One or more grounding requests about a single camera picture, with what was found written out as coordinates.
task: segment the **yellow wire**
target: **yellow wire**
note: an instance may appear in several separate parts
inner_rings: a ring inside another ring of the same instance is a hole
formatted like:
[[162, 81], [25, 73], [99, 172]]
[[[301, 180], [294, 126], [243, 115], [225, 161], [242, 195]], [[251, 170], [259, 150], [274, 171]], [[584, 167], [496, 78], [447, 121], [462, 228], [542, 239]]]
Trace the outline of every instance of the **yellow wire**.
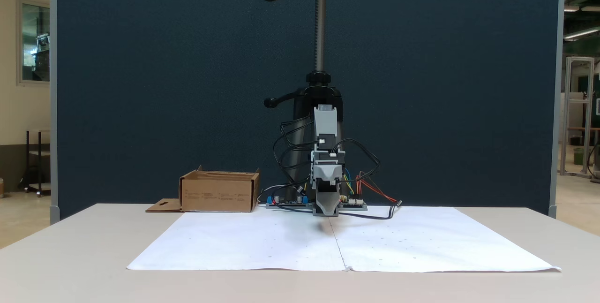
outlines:
[[[344, 174], [344, 179], [346, 181], [348, 181], [348, 177]], [[352, 186], [350, 185], [350, 182], [346, 182], [348, 184], [348, 187], [350, 188], [350, 194], [354, 194], [354, 190], [352, 189]]]

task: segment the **trash bin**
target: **trash bin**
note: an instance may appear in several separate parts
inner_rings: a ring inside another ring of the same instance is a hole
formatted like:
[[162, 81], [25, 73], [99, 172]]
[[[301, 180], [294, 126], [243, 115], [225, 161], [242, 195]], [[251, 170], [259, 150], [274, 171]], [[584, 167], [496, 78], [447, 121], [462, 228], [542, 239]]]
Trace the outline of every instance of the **trash bin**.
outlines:
[[570, 145], [583, 146], [583, 136], [570, 136]]
[[583, 166], [583, 148], [576, 147], [573, 149], [573, 163], [579, 166]]

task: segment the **white table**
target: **white table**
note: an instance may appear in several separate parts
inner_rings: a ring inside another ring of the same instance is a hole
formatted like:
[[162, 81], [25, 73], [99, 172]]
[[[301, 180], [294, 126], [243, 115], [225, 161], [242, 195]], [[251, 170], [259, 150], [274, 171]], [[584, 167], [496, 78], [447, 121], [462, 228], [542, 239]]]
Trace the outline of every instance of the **white table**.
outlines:
[[600, 237], [529, 209], [459, 208], [562, 273], [126, 270], [182, 215], [148, 206], [94, 205], [0, 250], [0, 302], [600, 302]]

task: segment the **window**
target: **window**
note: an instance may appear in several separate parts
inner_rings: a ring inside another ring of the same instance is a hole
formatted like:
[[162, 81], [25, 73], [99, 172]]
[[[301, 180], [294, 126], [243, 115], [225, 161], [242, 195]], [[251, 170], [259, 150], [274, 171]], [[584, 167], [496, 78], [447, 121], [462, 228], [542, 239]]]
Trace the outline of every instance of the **window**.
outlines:
[[17, 0], [17, 83], [50, 81], [50, 9], [48, 4]]

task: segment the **ceiling light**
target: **ceiling light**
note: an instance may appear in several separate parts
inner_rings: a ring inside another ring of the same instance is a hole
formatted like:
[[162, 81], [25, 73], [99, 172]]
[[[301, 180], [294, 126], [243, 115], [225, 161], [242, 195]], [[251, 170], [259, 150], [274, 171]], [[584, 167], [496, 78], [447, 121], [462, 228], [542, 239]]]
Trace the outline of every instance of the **ceiling light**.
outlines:
[[585, 6], [581, 8], [581, 11], [600, 12], [600, 6]]
[[563, 38], [568, 40], [568, 39], [571, 39], [571, 38], [583, 36], [585, 34], [590, 34], [590, 33], [598, 32], [598, 31], [600, 31], [600, 27], [593, 27], [591, 29], [585, 29], [585, 30], [573, 32], [573, 33], [570, 33], [570, 34], [565, 34]]

